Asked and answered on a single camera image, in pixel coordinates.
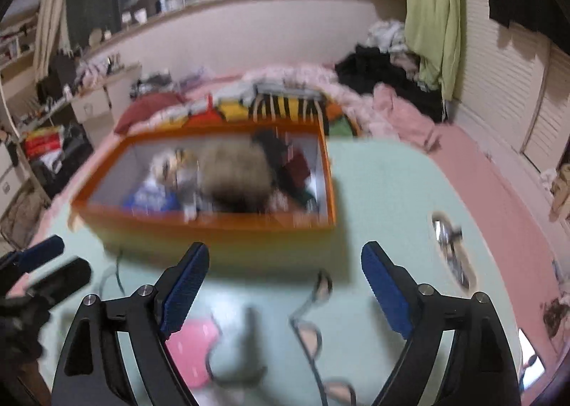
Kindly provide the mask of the blue durex tin box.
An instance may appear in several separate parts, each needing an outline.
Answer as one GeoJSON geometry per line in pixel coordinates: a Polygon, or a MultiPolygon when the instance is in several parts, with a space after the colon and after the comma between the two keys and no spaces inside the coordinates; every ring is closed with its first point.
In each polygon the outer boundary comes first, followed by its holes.
{"type": "Polygon", "coordinates": [[[122,201],[123,209],[146,215],[179,211],[179,200],[174,192],[155,181],[147,180],[136,187],[122,201]]]}

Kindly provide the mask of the white furry pouch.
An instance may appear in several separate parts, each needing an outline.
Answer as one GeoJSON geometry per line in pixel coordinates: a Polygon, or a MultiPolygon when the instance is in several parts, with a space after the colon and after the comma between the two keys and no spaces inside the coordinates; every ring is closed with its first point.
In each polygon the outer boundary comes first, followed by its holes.
{"type": "Polygon", "coordinates": [[[175,151],[157,154],[150,163],[150,173],[157,183],[163,186],[175,186],[180,160],[175,151]]]}

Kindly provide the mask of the brown furry pouch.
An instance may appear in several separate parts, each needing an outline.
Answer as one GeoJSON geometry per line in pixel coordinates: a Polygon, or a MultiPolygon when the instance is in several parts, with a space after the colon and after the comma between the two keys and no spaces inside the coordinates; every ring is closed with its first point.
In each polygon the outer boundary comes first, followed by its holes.
{"type": "Polygon", "coordinates": [[[273,193],[273,170],[262,147],[251,139],[206,144],[198,167],[201,195],[232,212],[262,212],[273,193]]]}

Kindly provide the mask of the dark box red cross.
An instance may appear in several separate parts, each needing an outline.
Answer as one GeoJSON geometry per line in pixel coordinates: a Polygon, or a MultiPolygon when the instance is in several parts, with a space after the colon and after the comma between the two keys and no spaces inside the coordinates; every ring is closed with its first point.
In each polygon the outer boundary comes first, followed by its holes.
{"type": "Polygon", "coordinates": [[[299,203],[307,203],[308,194],[305,182],[310,178],[311,171],[307,160],[299,149],[293,148],[286,160],[278,169],[278,183],[281,190],[299,203]]]}

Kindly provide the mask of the black lace fabric bundle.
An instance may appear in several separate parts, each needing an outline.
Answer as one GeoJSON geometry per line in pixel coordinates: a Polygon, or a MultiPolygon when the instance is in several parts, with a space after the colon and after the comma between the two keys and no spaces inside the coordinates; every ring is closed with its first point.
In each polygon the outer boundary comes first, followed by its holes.
{"type": "Polygon", "coordinates": [[[291,162],[295,155],[293,146],[280,139],[274,130],[258,131],[252,140],[262,147],[266,160],[275,173],[291,173],[291,162]]]}

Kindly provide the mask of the red packaging box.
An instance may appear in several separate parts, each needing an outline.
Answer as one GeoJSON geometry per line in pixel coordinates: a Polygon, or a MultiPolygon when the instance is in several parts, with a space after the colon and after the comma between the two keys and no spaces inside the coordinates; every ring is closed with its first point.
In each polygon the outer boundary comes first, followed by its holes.
{"type": "Polygon", "coordinates": [[[24,153],[28,159],[42,157],[49,152],[60,150],[64,139],[65,128],[61,125],[37,129],[25,137],[24,153]]]}

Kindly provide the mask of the white drawer cabinet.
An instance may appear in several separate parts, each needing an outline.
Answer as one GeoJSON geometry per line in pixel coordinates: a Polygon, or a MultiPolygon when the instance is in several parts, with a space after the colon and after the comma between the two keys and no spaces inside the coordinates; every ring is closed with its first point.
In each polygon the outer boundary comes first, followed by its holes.
{"type": "Polygon", "coordinates": [[[130,88],[140,78],[141,70],[140,63],[130,64],[72,99],[76,121],[83,127],[93,149],[97,149],[113,132],[129,107],[130,88]]]}

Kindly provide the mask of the dark red pillow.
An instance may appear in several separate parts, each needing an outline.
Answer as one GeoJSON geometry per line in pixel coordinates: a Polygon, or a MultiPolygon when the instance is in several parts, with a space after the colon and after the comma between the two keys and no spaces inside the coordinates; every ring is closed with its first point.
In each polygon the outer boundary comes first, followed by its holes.
{"type": "Polygon", "coordinates": [[[115,125],[114,133],[125,136],[130,127],[150,119],[164,109],[186,103],[186,99],[176,92],[157,92],[139,96],[122,113],[115,125]]]}

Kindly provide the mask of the orange gradient cardboard box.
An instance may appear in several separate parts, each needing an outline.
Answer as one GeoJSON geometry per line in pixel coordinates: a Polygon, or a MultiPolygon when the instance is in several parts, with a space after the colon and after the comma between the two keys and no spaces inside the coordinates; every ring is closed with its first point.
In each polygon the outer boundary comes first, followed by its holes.
{"type": "Polygon", "coordinates": [[[247,120],[122,138],[71,203],[104,245],[306,237],[336,225],[321,124],[247,120]]]}

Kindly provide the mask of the cartoon print blanket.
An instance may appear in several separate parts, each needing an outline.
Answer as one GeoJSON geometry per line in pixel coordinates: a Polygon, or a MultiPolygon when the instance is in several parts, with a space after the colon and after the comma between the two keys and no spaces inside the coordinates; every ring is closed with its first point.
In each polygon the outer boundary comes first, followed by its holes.
{"type": "Polygon", "coordinates": [[[357,123],[318,90],[278,83],[236,83],[220,88],[187,106],[187,124],[251,120],[318,123],[328,137],[361,134],[357,123]]]}

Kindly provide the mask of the black clothes pile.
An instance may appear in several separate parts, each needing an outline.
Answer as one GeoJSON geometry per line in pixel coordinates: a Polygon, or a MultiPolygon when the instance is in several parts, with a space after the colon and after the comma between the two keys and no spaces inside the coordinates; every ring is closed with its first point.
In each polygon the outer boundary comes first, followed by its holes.
{"type": "Polygon", "coordinates": [[[388,53],[382,53],[377,47],[357,45],[353,53],[334,65],[334,71],[339,83],[360,95],[372,94],[378,83],[384,83],[434,123],[447,119],[441,91],[423,90],[407,78],[404,69],[390,62],[388,53]]]}

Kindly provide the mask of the white clothes pile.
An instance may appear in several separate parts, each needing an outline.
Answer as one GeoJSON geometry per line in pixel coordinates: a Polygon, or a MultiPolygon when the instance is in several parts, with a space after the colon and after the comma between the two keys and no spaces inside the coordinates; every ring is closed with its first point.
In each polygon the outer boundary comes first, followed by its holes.
{"type": "Polygon", "coordinates": [[[379,21],[370,27],[365,45],[381,53],[407,53],[405,24],[398,20],[379,21]]]}

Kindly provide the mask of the green hanging garment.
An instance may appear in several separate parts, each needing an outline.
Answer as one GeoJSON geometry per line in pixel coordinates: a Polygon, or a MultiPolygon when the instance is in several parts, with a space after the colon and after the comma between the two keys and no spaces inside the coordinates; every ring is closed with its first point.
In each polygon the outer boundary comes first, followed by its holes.
{"type": "Polygon", "coordinates": [[[420,57],[419,80],[450,101],[462,53],[462,0],[407,0],[405,37],[420,57]]]}

